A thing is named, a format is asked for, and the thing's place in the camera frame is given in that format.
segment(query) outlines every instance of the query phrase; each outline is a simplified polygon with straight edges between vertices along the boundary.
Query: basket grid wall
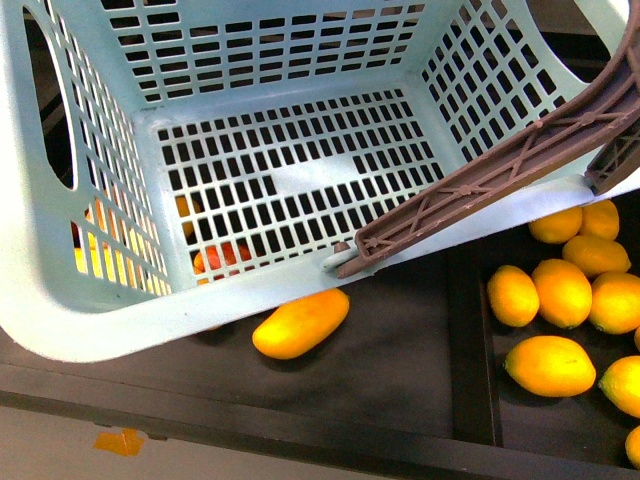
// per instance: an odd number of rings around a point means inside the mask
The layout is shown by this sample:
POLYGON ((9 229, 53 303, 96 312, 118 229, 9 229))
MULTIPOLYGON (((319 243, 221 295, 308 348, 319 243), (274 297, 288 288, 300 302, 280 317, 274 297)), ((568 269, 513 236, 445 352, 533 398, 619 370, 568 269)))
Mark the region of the basket grid wall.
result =
POLYGON ((425 8, 411 3, 183 26, 177 0, 103 5, 150 103, 397 65, 425 8))
MULTIPOLYGON (((78 271, 152 295, 171 292, 158 241, 133 125, 93 67, 76 37, 48 1, 39 15, 41 28, 52 32, 50 47, 68 81, 66 109, 76 133, 78 168, 88 175, 93 200, 82 217, 71 220, 78 271)), ((32 14, 34 8, 25 7, 32 14)))
POLYGON ((502 1, 464 2, 422 78, 467 161, 565 103, 545 65, 502 1))

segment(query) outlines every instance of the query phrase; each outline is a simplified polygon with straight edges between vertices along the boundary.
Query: orange scrap on floor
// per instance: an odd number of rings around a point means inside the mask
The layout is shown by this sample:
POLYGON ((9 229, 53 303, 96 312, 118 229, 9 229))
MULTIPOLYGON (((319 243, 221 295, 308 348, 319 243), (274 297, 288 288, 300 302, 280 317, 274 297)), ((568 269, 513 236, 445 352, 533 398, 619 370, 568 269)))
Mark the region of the orange scrap on floor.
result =
POLYGON ((138 437, 138 431, 123 428, 122 433, 100 432, 93 448, 117 453, 125 457, 135 457, 140 452, 144 439, 138 437))

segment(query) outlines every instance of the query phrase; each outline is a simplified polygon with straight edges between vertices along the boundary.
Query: plastic grid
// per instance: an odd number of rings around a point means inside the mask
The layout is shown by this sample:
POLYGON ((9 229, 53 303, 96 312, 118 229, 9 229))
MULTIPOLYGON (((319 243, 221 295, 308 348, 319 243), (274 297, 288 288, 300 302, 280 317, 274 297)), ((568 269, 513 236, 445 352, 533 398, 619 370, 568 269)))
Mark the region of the plastic grid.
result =
POLYGON ((77 120, 75 139, 77 173, 74 188, 86 162, 89 180, 95 189, 94 200, 85 215, 72 219, 78 271, 112 283, 140 289, 154 295, 167 295, 165 262, 152 220, 144 176, 133 141, 133 127, 77 39, 65 27, 64 20, 48 0, 39 0, 47 15, 46 26, 52 32, 53 49, 61 52, 66 64, 60 64, 70 80, 67 115, 77 120))
POLYGON ((225 253, 233 249, 232 262, 207 266, 195 280, 217 280, 350 240, 444 176, 400 89, 157 134, 174 194, 187 199, 181 220, 194 232, 185 238, 191 258, 207 258, 210 248, 218 259, 229 258, 225 253), (329 170, 339 175, 313 178, 329 170))
POLYGON ((184 26, 178 0, 102 0, 148 102, 402 62, 424 3, 184 26))
POLYGON ((502 0, 468 0, 422 78, 467 161, 565 103, 502 0))

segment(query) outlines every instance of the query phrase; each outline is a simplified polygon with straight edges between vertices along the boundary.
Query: basket handle hole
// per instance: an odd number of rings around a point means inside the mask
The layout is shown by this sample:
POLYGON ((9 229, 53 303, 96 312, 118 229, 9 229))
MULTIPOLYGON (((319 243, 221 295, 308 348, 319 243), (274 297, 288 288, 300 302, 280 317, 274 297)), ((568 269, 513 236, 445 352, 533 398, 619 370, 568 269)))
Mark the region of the basket handle hole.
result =
POLYGON ((58 180, 71 190, 76 185, 71 137, 51 47, 40 25, 27 8, 23 9, 23 18, 47 160, 58 180))
POLYGON ((542 38, 555 56, 576 77, 592 82, 604 70, 611 55, 574 2, 527 0, 542 38))

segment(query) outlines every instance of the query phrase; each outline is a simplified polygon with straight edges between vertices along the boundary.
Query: red fruit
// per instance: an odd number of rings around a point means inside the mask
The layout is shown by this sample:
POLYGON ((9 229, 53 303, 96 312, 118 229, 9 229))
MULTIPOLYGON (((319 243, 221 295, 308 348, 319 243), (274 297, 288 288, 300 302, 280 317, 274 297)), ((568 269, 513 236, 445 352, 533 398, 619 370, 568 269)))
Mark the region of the red fruit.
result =
MULTIPOLYGON (((233 246, 231 245, 231 243, 229 242, 223 243, 221 245, 221 248, 222 248, 222 254, 224 255, 224 264, 226 266, 235 265, 236 263, 238 263, 236 259, 236 255, 233 252, 233 246)), ((206 251, 207 251, 207 258, 209 260, 209 268, 211 270, 218 270, 222 268, 222 263, 220 262, 220 257, 218 255, 217 248, 207 247, 206 251)), ((251 253, 249 252, 249 249, 247 247, 243 245, 238 245, 238 252, 240 253, 240 259, 242 261, 251 260, 251 253)), ((204 260, 202 258, 201 252, 198 252, 198 254, 193 259, 193 269, 196 275, 199 275, 205 272, 204 260)), ((233 270, 232 272, 229 273, 229 275, 237 275, 238 273, 240 273, 239 270, 233 270)), ((216 276, 214 277, 214 280, 218 280, 220 278, 223 278, 223 276, 222 275, 216 276)))

